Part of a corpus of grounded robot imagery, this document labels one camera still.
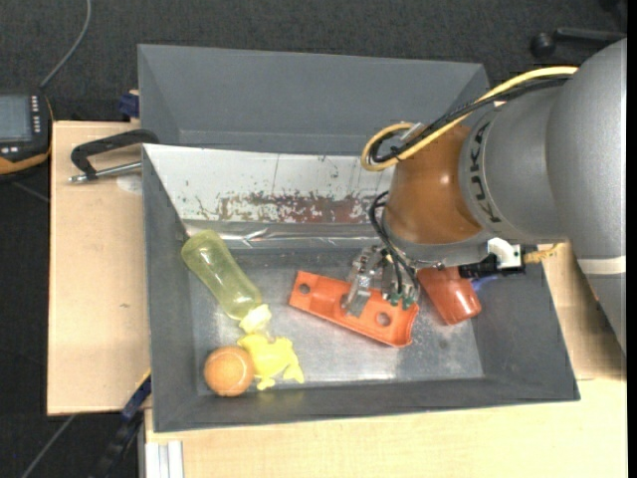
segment orange plastic part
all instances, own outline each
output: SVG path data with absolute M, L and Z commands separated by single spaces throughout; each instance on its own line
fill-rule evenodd
M 416 303 L 403 310 L 402 302 L 391 306 L 379 290 L 370 289 L 369 300 L 360 317 L 356 317 L 341 306 L 349 287 L 341 280 L 300 271 L 290 305 L 393 347 L 411 344 L 411 327 L 418 314 Z
M 471 281 L 462 278 L 457 267 L 418 271 L 418 281 L 447 324 L 458 324 L 477 316 L 482 305 Z

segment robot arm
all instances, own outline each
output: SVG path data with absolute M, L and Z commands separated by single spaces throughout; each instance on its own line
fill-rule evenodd
M 480 263 L 494 239 L 569 239 L 626 352 L 626 58 L 623 40 L 558 87 L 486 95 L 514 96 L 472 128 L 439 126 L 426 146 L 410 147 L 422 124 L 393 126 L 407 132 L 382 215 L 391 243 L 416 269 L 444 270 Z M 363 165 L 381 169 L 370 143 Z

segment wire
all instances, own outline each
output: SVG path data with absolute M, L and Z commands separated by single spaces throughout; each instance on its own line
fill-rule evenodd
M 509 89 L 511 89 L 511 88 L 513 88 L 515 86 L 518 86 L 520 84 L 523 84 L 525 82 L 528 82 L 530 80 L 536 80 L 536 79 L 539 79 L 539 78 L 546 78 L 546 77 L 571 76 L 576 71 L 577 71 L 577 68 L 574 68 L 574 67 L 551 67 L 551 68 L 542 68 L 542 69 L 537 69 L 537 70 L 534 70 L 534 71 L 529 71 L 528 73 L 524 73 L 522 75 L 516 76 L 514 78 L 511 78 L 507 82 L 504 82 L 503 84 L 498 85 L 494 89 L 488 91 L 486 94 L 484 94 L 483 96 L 478 98 L 475 101 L 475 103 L 482 102 L 482 101 L 487 100 L 487 99 L 489 99 L 489 98 L 491 98 L 493 96 L 501 95 L 502 93 L 506 92 L 507 90 L 509 90 Z M 419 150 L 421 150 L 422 148 L 426 147 L 429 143 L 431 143 L 432 141 L 434 141 L 435 139 L 440 137 L 442 134 L 444 134 L 449 129 L 454 127 L 456 124 L 460 123 L 462 120 L 464 120 L 469 115 L 470 115 L 470 113 L 466 113 L 466 114 L 464 114 L 464 115 L 462 115 L 460 117 L 457 117 L 456 119 L 453 119 L 452 121 L 446 123 L 442 127 L 436 129 L 434 132 L 432 132 L 425 139 L 419 141 L 418 143 L 416 143 L 413 146 L 409 147 L 407 150 L 398 153 L 397 155 L 391 157 L 390 159 L 387 159 L 387 160 L 379 162 L 379 163 L 371 162 L 370 161 L 371 160 L 371 154 L 370 153 L 372 151 L 372 148 L 374 146 L 376 146 L 376 143 L 378 141 L 383 141 L 383 140 L 387 139 L 387 135 L 389 133 L 391 133 L 391 132 L 397 132 L 398 130 L 401 130 L 401 129 L 410 129 L 410 128 L 413 127 L 413 123 L 410 123 L 410 122 L 401 122 L 401 123 L 396 123 L 396 124 L 390 125 L 390 126 L 386 127 L 385 129 L 382 129 L 377 134 L 375 134 L 367 142 L 367 144 L 363 148 L 362 154 L 360 155 L 360 164 L 362 165 L 363 168 L 365 168 L 366 170 L 369 170 L 369 171 L 380 171 L 380 170 L 384 170 L 385 168 L 388 168 L 389 166 L 393 166 L 396 163 L 398 163 L 398 161 L 406 159 L 409 156 L 411 156 L 411 155 L 415 154 L 416 152 L 418 152 Z
M 64 424 L 60 428 L 58 428 L 57 432 L 53 434 L 51 439 L 49 439 L 49 442 L 45 444 L 44 448 L 42 448 L 40 450 L 40 453 L 38 453 L 38 455 L 36 456 L 36 458 L 33 459 L 31 464 L 27 468 L 27 470 L 22 474 L 21 478 L 27 478 L 31 474 L 31 472 L 36 468 L 38 463 L 42 460 L 42 457 L 45 456 L 49 448 L 51 448 L 51 446 L 53 445 L 54 442 L 56 442 L 58 437 L 62 435 L 62 432 L 64 432 L 67 429 L 67 427 L 71 424 L 71 422 L 75 419 L 75 417 L 76 417 L 75 414 L 73 414 L 72 416 L 69 416 L 67 420 L 64 422 Z
M 42 200 L 43 202 L 51 203 L 51 200 L 49 199 L 48 196 L 43 195 L 42 193 L 40 193 L 39 191 L 36 191 L 35 189 L 31 189 L 29 186 L 25 186 L 19 180 L 14 180 L 13 182 L 11 182 L 11 184 L 16 186 L 18 189 L 22 189 L 25 193 L 29 193 L 31 196 L 35 196 L 36 198 L 38 198 L 39 200 Z
M 371 205 L 369 207 L 368 216 L 369 216 L 369 221 L 371 222 L 371 226 L 375 230 L 376 234 L 378 234 L 378 237 L 380 238 L 382 243 L 385 245 L 385 249 L 387 250 L 389 258 L 391 259 L 390 262 L 393 264 L 394 272 L 396 273 L 398 293 L 402 295 L 403 294 L 403 279 L 402 279 L 402 273 L 400 271 L 401 267 L 404 269 L 405 273 L 407 273 L 409 280 L 411 281 L 414 289 L 416 290 L 418 289 L 418 280 L 416 278 L 416 273 L 414 271 L 414 268 L 412 268 L 409 264 L 407 264 L 405 259 L 402 258 L 402 256 L 400 255 L 400 252 L 389 240 L 389 236 L 383 230 L 382 226 L 380 225 L 378 221 L 378 218 L 376 217 L 376 210 L 379 209 L 380 207 L 385 206 L 385 202 L 381 202 L 381 200 L 388 194 L 389 194 L 389 191 L 383 191 L 378 196 L 376 196 L 376 198 L 374 198 L 374 200 L 371 202 Z
M 67 54 L 58 63 L 58 65 L 55 68 L 53 68 L 51 73 L 49 73 L 42 82 L 40 82 L 40 86 L 39 86 L 40 89 L 43 89 L 44 87 L 46 87 L 49 84 L 49 82 L 51 82 L 53 77 L 55 77 L 58 74 L 58 71 L 60 71 L 62 67 L 67 63 L 67 61 L 73 56 L 73 54 L 76 53 L 76 50 L 80 46 L 80 43 L 82 43 L 82 41 L 84 40 L 84 37 L 87 35 L 87 31 L 89 30 L 89 23 L 91 23 L 91 16 L 93 14 L 93 5 L 91 3 L 91 0 L 86 0 L 86 1 L 87 1 L 87 17 L 85 18 L 84 26 L 82 27 L 82 31 L 80 32 L 80 35 L 76 39 L 75 43 L 73 43 L 73 45 L 71 46 Z
M 412 137 L 409 140 L 405 140 L 405 143 L 403 143 L 401 146 L 399 146 L 399 147 L 392 146 L 390 153 L 385 154 L 384 156 L 380 156 L 380 155 L 378 155 L 378 150 L 380 149 L 380 145 L 386 139 L 393 138 L 393 131 L 388 131 L 385 137 L 380 138 L 371 147 L 369 153 L 372 156 L 374 163 L 380 163 L 380 162 L 386 161 L 388 159 L 391 159 L 392 157 L 395 157 L 395 156 L 399 155 L 402 152 L 405 152 L 406 150 L 408 150 L 412 146 L 416 145 L 417 143 L 419 143 L 423 139 L 426 139 L 427 137 L 429 137 L 435 130 L 439 129 L 443 125 L 449 123 L 450 121 L 452 121 L 452 120 L 454 120 L 454 119 L 456 119 L 458 117 L 468 116 L 472 112 L 475 112 L 476 110 L 478 110 L 478 109 L 480 109 L 480 108 L 482 108 L 482 107 L 484 107 L 486 105 L 490 105 L 491 103 L 495 103 L 495 102 L 504 103 L 504 102 L 510 101 L 510 100 L 512 100 L 514 98 L 518 98 L 519 96 L 527 94 L 528 92 L 531 92 L 531 91 L 537 91 L 537 90 L 541 90 L 541 89 L 548 89 L 550 87 L 559 87 L 559 86 L 563 85 L 563 83 L 566 80 L 568 80 L 568 79 L 569 78 L 555 78 L 555 79 L 548 79 L 548 80 L 529 81 L 529 82 L 526 82 L 524 85 L 521 85 L 521 86 L 518 86 L 518 87 L 513 87 L 513 88 L 508 89 L 507 91 L 504 91 L 503 93 L 498 94 L 496 96 L 491 96 L 490 98 L 486 98 L 486 99 L 483 99 L 483 100 L 480 100 L 480 101 L 474 101 L 474 102 L 466 103 L 466 104 L 456 108 L 455 110 L 445 114 L 444 116 L 440 117 L 439 119 L 435 120 L 434 122 L 429 124 L 427 127 L 425 127 L 424 130 L 422 130 L 418 134 L 416 134 L 414 137 Z

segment yellow cable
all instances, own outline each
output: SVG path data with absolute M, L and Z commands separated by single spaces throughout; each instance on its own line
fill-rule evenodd
M 480 102 L 482 100 L 485 100 L 487 98 L 491 98 L 492 96 L 497 96 L 498 94 L 501 94 L 502 92 L 507 91 L 508 89 L 510 89 L 512 87 L 515 87 L 516 85 L 519 85 L 521 83 L 527 82 L 529 80 L 533 80 L 535 78 L 543 78 L 543 77 L 550 77 L 550 76 L 564 76 L 564 75 L 569 75 L 570 76 L 570 75 L 574 74 L 576 71 L 577 71 L 577 68 L 568 67 L 568 66 L 542 68 L 542 69 L 536 69 L 534 71 L 529 71 L 528 73 L 523 73 L 523 74 L 521 74 L 519 76 L 511 78 L 510 80 L 508 80 L 507 82 L 504 82 L 501 85 L 498 85 L 494 89 L 492 89 L 489 92 L 487 92 L 486 94 L 484 94 L 481 98 L 478 98 L 475 101 L 475 103 L 478 103 L 478 102 Z M 425 139 L 423 139 L 422 141 L 420 141 L 419 143 L 417 143 L 413 147 L 410 147 L 409 149 L 405 150 L 404 152 L 401 152 L 400 154 L 398 154 L 395 157 L 392 157 L 392 158 L 387 159 L 386 161 L 382 161 L 380 163 L 369 162 L 369 153 L 371 151 L 371 148 L 374 146 L 374 144 L 377 141 L 379 141 L 380 139 L 386 137 L 391 132 L 396 132 L 396 131 L 401 130 L 401 129 L 410 129 L 411 127 L 413 127 L 413 123 L 410 123 L 410 122 L 401 122 L 401 123 L 396 123 L 396 124 L 393 124 L 393 125 L 389 125 L 385 129 L 382 129 L 377 134 L 375 134 L 367 142 L 367 144 L 365 145 L 364 149 L 362 150 L 362 154 L 360 155 L 360 164 L 362 165 L 362 167 L 364 169 L 369 170 L 369 171 L 380 171 L 380 170 L 384 170 L 385 168 L 388 168 L 389 166 L 393 166 L 398 161 L 402 161 L 403 159 L 406 159 L 407 157 L 409 157 L 409 156 L 415 154 L 416 152 L 418 152 L 419 150 L 421 150 L 423 147 L 426 147 L 427 145 L 429 145 L 429 143 L 431 143 L 432 141 L 434 141 L 435 139 L 440 137 L 442 134 L 447 132 L 454 125 L 460 123 L 462 120 L 464 120 L 470 114 L 471 113 L 468 113 L 468 114 L 466 114 L 464 116 L 458 117 L 457 119 L 452 120 L 451 122 L 443 125 L 440 129 L 437 129 L 436 131 L 432 132 Z

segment yellow plastic piece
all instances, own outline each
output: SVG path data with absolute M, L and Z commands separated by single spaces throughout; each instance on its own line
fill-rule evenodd
M 271 318 L 272 312 L 270 312 L 268 305 L 259 305 L 257 308 L 248 312 L 248 315 L 241 320 L 239 328 L 248 335 L 250 333 L 264 332 Z
M 292 348 L 292 342 L 276 337 L 269 342 L 264 335 L 246 335 L 237 344 L 245 349 L 255 365 L 255 376 L 260 380 L 258 390 L 275 385 L 274 375 L 283 372 L 283 379 L 293 378 L 303 383 L 305 378 L 299 366 L 299 358 Z

